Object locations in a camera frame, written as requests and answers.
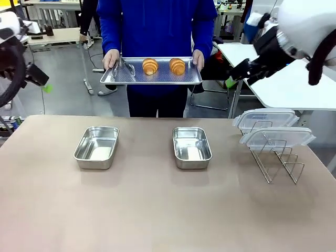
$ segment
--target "silver tray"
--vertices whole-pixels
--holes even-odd
[[[197,127],[173,130],[176,166],[180,169],[205,169],[212,158],[205,132]]]
[[[74,158],[82,169],[106,170],[111,167],[118,143],[119,129],[89,127],[80,140]]]
[[[177,57],[185,62],[185,73],[181,76],[175,75],[170,71],[169,61],[172,57],[153,58],[159,64],[157,72],[153,75],[146,75],[142,70],[142,61],[147,58],[123,58],[127,63],[135,68],[135,81],[132,79],[126,67],[118,70],[115,81],[111,81],[111,69],[107,70],[100,83],[114,85],[143,85],[143,84],[162,84],[162,85],[196,85],[202,82],[201,75],[197,67],[193,64],[192,57]]]

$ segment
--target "gray floor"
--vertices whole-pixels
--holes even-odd
[[[90,55],[100,54],[100,41],[89,50]],[[26,60],[32,61],[32,55],[28,50],[25,53]],[[93,65],[85,54],[88,79],[91,83],[95,95],[88,94],[83,84],[83,65],[81,62],[80,50],[77,45],[53,46],[51,51],[39,51],[34,53],[35,64],[40,67],[49,77],[49,84],[53,86],[51,93],[43,94],[41,89],[33,84],[28,84],[25,89],[21,89],[18,97],[23,104],[25,116],[32,114],[65,114],[77,116],[119,116],[129,117],[127,95],[125,86],[118,86],[118,91],[105,97],[98,97],[97,93],[102,87],[99,80],[100,73],[93,73]],[[102,55],[92,57],[93,63],[98,68],[102,68]],[[215,81],[205,81],[204,88],[221,90]],[[233,92],[229,94],[230,102]],[[206,106],[226,108],[228,107],[225,94],[222,93],[201,93],[193,97],[194,103]],[[256,99],[249,99],[239,102],[237,114],[253,108],[262,108],[261,103]],[[11,111],[0,108],[0,114],[18,115],[16,104],[13,104]],[[187,104],[185,117],[189,118],[227,118],[227,111],[197,108]],[[335,154],[335,149],[313,148],[317,156],[325,165],[328,165]]]

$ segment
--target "croissant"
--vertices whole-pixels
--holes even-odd
[[[156,73],[158,68],[159,68],[159,65],[155,59],[148,58],[142,62],[142,69],[144,73],[147,75],[152,75]]]
[[[185,63],[181,59],[174,58],[170,60],[169,68],[175,75],[182,75],[185,71]]]

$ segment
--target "green tape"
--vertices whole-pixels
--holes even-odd
[[[42,90],[43,90],[45,93],[50,93],[50,92],[53,90],[52,87],[53,87],[52,85],[48,84],[48,85],[42,87]]]
[[[230,76],[230,78],[228,78],[225,81],[225,85],[227,88],[231,88],[232,86],[234,86],[237,82],[235,80],[232,79],[232,77]]]

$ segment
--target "hand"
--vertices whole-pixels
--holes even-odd
[[[119,51],[116,49],[111,49],[105,54],[103,58],[103,64],[105,70],[112,68],[116,61],[119,59]]]
[[[197,65],[199,71],[201,71],[204,67],[204,55],[198,49],[193,52],[193,63],[194,65]]]
[[[86,37],[86,35],[83,35],[83,34],[79,34],[79,41],[81,41],[81,42],[85,42],[85,41],[87,41],[88,40],[88,38]]]

